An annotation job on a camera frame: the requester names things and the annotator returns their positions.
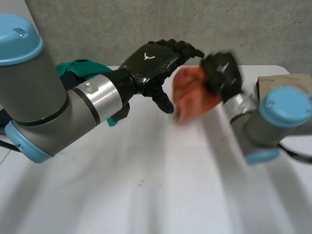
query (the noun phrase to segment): gray concrete wall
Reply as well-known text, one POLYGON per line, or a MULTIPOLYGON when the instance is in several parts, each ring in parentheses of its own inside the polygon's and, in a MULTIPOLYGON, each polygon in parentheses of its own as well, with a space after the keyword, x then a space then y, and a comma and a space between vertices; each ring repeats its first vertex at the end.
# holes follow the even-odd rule
POLYGON ((241 64, 312 74, 312 0, 26 0, 55 63, 121 64, 150 40, 185 40, 241 64))

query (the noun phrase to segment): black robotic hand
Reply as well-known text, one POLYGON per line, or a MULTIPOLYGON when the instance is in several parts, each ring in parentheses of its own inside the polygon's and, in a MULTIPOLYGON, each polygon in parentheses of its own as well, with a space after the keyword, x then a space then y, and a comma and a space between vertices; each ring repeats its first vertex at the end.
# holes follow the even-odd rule
POLYGON ((174 107, 162 85, 177 67, 194 57, 202 58, 204 53, 184 41, 151 41, 127 58, 119 69, 131 75, 137 94, 151 97, 163 112, 171 114, 174 107))
POLYGON ((242 77, 233 53, 208 55, 202 61, 202 67, 207 76, 208 90, 221 96, 223 102, 242 93, 242 77))

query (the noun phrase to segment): black cable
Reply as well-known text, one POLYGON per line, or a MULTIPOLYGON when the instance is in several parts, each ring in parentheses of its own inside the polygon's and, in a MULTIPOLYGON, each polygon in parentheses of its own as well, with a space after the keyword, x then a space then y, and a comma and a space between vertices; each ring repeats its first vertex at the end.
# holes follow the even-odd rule
POLYGON ((13 151, 16 151, 16 152, 20 152, 20 150, 15 145, 7 143, 7 142, 5 142, 3 140, 0 140, 0 147, 6 148, 8 150, 13 150, 13 151))
POLYGON ((290 157, 292 157, 298 161, 301 161, 301 162, 312 164, 312 155, 304 155, 304 154, 293 152, 293 151, 285 148, 285 146, 283 146, 281 143, 278 144, 278 147, 281 148, 282 150, 284 150, 286 153, 288 153, 288 155, 290 157))

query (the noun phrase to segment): orange cloth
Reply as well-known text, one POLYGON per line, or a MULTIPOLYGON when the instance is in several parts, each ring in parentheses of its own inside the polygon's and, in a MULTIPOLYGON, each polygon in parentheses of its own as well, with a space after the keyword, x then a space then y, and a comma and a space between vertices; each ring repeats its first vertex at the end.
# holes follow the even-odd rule
POLYGON ((182 68, 173 79, 174 120, 183 124, 215 106, 222 98, 212 95, 205 86, 206 75, 201 67, 182 68))

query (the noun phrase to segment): cardboard box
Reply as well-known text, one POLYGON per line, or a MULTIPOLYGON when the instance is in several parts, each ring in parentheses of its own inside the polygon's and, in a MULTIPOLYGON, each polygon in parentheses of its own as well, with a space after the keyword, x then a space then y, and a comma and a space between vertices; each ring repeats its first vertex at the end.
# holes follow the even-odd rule
POLYGON ((269 92, 280 86, 295 86, 312 98, 312 78, 307 74, 288 74, 259 77, 255 86, 257 99, 261 100, 269 92))

